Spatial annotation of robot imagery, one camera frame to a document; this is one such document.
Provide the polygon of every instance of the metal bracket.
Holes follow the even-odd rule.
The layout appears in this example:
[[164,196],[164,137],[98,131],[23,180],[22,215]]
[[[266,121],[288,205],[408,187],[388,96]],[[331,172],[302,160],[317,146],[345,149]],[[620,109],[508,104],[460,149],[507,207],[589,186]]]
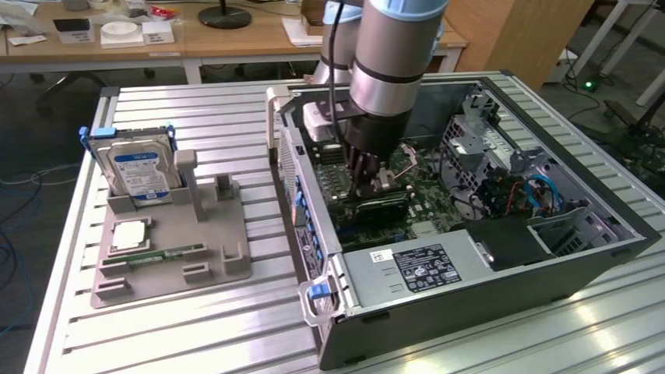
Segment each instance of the metal bracket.
[[[331,116],[331,104],[327,100],[320,100],[316,102],[316,107],[319,112],[321,113],[323,118],[327,121],[332,121],[333,117]],[[337,120],[349,119],[353,117],[360,117],[367,114],[367,112],[353,104],[352,101],[344,100],[335,103],[335,113],[337,115]]]
[[288,86],[275,86],[267,90],[267,144],[268,152],[275,148],[275,112],[294,98]]

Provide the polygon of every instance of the blue cable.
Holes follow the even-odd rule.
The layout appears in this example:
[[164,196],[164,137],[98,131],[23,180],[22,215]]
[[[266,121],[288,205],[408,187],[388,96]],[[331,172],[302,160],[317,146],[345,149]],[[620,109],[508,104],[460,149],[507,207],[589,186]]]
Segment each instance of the blue cable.
[[19,324],[23,322],[23,320],[28,317],[28,315],[32,313],[32,309],[35,307],[35,292],[32,291],[32,284],[31,284],[31,276],[28,275],[28,270],[26,269],[26,263],[23,262],[23,257],[16,253],[14,250],[12,245],[10,244],[10,247],[0,247],[4,250],[7,250],[10,253],[14,254],[15,259],[16,259],[16,264],[19,265],[19,270],[22,271],[23,275],[23,280],[26,281],[26,285],[28,287],[28,306],[26,307],[26,311],[23,314],[16,318],[14,323],[4,328],[3,331],[0,331],[0,337]]
[[552,193],[555,194],[555,198],[557,199],[557,202],[559,202],[559,210],[564,210],[564,199],[561,198],[561,194],[559,193],[557,185],[555,184],[555,182],[552,182],[552,179],[549,179],[548,177],[545,177],[541,174],[531,175],[529,178],[527,178],[527,181],[524,184],[524,191],[527,192],[527,195],[529,196],[529,202],[533,204],[533,206],[536,206],[540,209],[540,204],[536,201],[533,195],[531,194],[532,189],[531,189],[529,181],[541,181],[549,186],[549,189],[552,190]]

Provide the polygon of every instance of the metal slotted table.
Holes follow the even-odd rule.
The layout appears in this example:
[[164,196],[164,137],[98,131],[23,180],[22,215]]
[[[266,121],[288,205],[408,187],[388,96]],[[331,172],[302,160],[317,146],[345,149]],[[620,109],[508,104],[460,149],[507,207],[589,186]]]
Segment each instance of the metal slotted table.
[[[665,232],[665,202],[516,78],[485,75]],[[94,309],[108,186],[87,155],[26,372],[319,372],[267,159],[266,90],[288,83],[300,81],[128,88],[100,99],[94,126],[130,129],[171,123],[180,149],[199,151],[198,178],[234,173],[254,275],[232,284]],[[501,127],[527,146],[531,134],[507,112],[499,114]],[[663,289],[665,240],[568,300],[332,372],[657,372],[665,369]]]

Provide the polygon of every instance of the white label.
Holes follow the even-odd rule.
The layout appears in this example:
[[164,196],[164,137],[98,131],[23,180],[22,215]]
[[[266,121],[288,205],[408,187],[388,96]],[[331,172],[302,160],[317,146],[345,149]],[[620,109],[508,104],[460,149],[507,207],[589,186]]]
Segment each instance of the white label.
[[76,31],[74,33],[70,33],[70,35],[74,37],[74,39],[76,39],[76,42],[79,43],[88,43],[92,41],[92,35],[87,31]]
[[152,52],[150,57],[174,57],[180,56],[180,52]]
[[373,263],[388,261],[389,259],[393,259],[393,250],[384,249],[383,251],[371,252],[371,257]]
[[146,34],[146,36],[148,37],[150,43],[156,43],[156,42],[164,41],[162,34]]
[[155,152],[116,156],[116,167],[126,182],[127,192],[138,199],[158,199],[168,193],[164,173],[158,170]]
[[10,38],[10,43],[12,43],[12,45],[32,44],[32,43],[36,43],[38,41],[46,41],[46,37],[43,35],[38,35],[36,37],[11,37]]

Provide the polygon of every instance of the cable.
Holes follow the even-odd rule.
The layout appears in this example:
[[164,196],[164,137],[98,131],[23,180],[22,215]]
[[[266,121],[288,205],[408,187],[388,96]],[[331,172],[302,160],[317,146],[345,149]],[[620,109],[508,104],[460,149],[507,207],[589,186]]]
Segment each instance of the cable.
[[524,184],[524,191],[527,192],[527,196],[529,196],[529,201],[533,204],[533,206],[540,208],[540,204],[537,203],[536,199],[533,198],[529,181],[541,181],[549,186],[549,190],[552,191],[552,193],[556,196],[556,199],[559,200],[559,211],[564,210],[564,198],[561,197],[561,194],[559,193],[557,185],[555,184],[555,182],[552,182],[552,180],[548,177],[545,177],[541,174],[531,175],[529,178],[527,178],[525,184]]
[[[32,184],[36,185],[38,184],[38,181],[36,181],[36,176],[38,175],[40,177],[44,177],[52,171],[60,171],[60,170],[64,170],[64,169],[68,169],[68,168],[78,168],[79,166],[82,166],[82,164],[62,164],[62,165],[54,166],[52,168],[39,170],[30,178],[23,179],[20,181],[11,181],[10,182],[10,181],[7,181],[7,177],[3,177],[3,178],[0,178],[0,184],[4,184],[4,185],[23,185],[23,184],[26,184],[28,182],[32,182]],[[40,182],[40,184],[43,186],[46,186],[46,185],[66,185],[66,184],[76,182],[76,181],[78,181],[78,178],[71,178],[71,179],[67,179],[67,180],[59,181],[59,182],[50,182],[50,183]]]
[[3,250],[4,254],[4,259],[3,261],[0,261],[0,266],[3,266],[7,263],[7,261],[10,261],[10,259],[12,258],[12,255],[10,254],[10,249],[0,247],[0,250]]
[[337,123],[337,111],[335,110],[335,103],[337,98],[335,97],[335,39],[337,36],[337,27],[340,26],[340,19],[343,17],[344,10],[344,0],[340,0],[340,6],[337,8],[337,14],[335,15],[335,22],[332,23],[331,37],[328,39],[328,74],[329,74],[329,92],[328,92],[328,104],[331,106],[331,121],[332,127],[335,128],[335,133],[340,143],[344,141],[343,130],[340,129],[340,124]]
[[14,81],[14,73],[10,75],[10,79],[7,80],[7,82],[0,82],[0,90],[10,86],[10,83]]
[[10,284],[10,282],[12,281],[14,274],[16,274],[16,268],[18,268],[19,261],[16,258],[16,252],[12,250],[11,246],[8,246],[8,247],[0,246],[0,248],[3,248],[3,251],[8,255],[8,258],[3,260],[3,265],[7,263],[7,261],[10,261],[10,260],[12,261],[12,269],[10,270],[10,275],[7,276],[7,279],[4,280],[4,282],[0,284],[0,291],[3,291],[4,288],[7,287],[7,285]]
[[[12,190],[8,190],[8,189],[0,189],[0,192],[2,193],[7,193],[10,195],[15,195],[15,196],[24,196],[24,197],[31,197],[32,194],[28,193],[28,192],[19,192],[19,191],[12,191]],[[23,219],[20,219],[15,224],[12,224],[11,226],[7,226],[3,230],[6,232],[12,232],[15,231],[20,226],[23,226],[32,218],[35,218],[35,215],[38,213],[38,211],[40,210],[40,206],[42,206],[42,199],[40,197],[38,196],[32,201],[35,201],[35,204],[34,204],[34,208],[32,208],[32,211],[27,214],[26,217],[23,217]]]
[[468,201],[464,201],[459,197],[451,196],[451,200],[453,201],[453,203],[456,203],[456,202],[463,203],[464,205],[471,206],[473,209],[480,210],[483,213],[485,213],[485,208],[483,208],[481,206],[473,205],[472,203],[469,203]]
[[581,111],[576,111],[575,113],[572,113],[567,119],[571,121],[576,116],[579,116],[581,113],[584,113],[585,111],[593,111],[595,109],[599,109],[601,107],[601,102],[592,96],[587,95],[585,93],[581,93],[579,91],[579,76],[577,74],[575,73],[575,68],[573,68],[573,63],[571,62],[571,55],[568,54],[568,46],[565,48],[565,58],[567,58],[567,61],[568,61],[568,71],[565,73],[565,80],[567,80],[567,83],[564,83],[564,88],[572,92],[573,94],[577,94],[583,97],[585,97],[587,99],[591,99],[593,100],[593,103],[595,105],[589,108],[585,108],[583,109]]
[[504,216],[507,216],[507,215],[511,213],[512,198],[513,198],[515,193],[516,193],[516,187],[517,187],[517,185],[519,185],[520,183],[521,183],[521,182],[515,182],[515,183],[512,184],[512,188],[511,188],[511,196],[508,197],[507,213],[504,214]]
[[20,175],[20,174],[30,174],[30,175],[36,175],[38,176],[38,186],[35,188],[35,191],[31,194],[31,197],[28,200],[0,220],[0,228],[3,227],[3,224],[12,219],[14,215],[19,213],[31,203],[32,200],[38,198],[38,195],[42,190],[42,175],[39,173],[35,173],[34,171],[19,171],[16,173],[11,173],[10,175]]
[[23,312],[23,314],[19,316],[19,318],[15,319],[15,321],[12,322],[12,324],[10,326],[7,326],[2,331],[0,331],[0,337],[3,337],[3,335],[18,325],[23,322],[23,320],[30,316],[30,314],[32,313],[32,309],[35,307],[35,292],[32,290],[32,284],[31,284],[31,276],[28,274],[28,270],[26,268],[26,262],[23,261],[23,257],[19,253],[16,253],[16,250],[14,248],[14,245],[12,245],[12,241],[10,240],[10,238],[7,237],[6,233],[3,231],[0,231],[0,237],[3,237],[4,241],[7,242],[7,248],[3,247],[10,253],[12,253],[14,255],[14,258],[15,258],[15,264],[18,264],[18,267],[19,267],[19,270],[22,271],[22,275],[23,275],[23,280],[26,282],[26,287],[27,287],[27,290],[28,290],[28,306],[26,307],[26,311]]

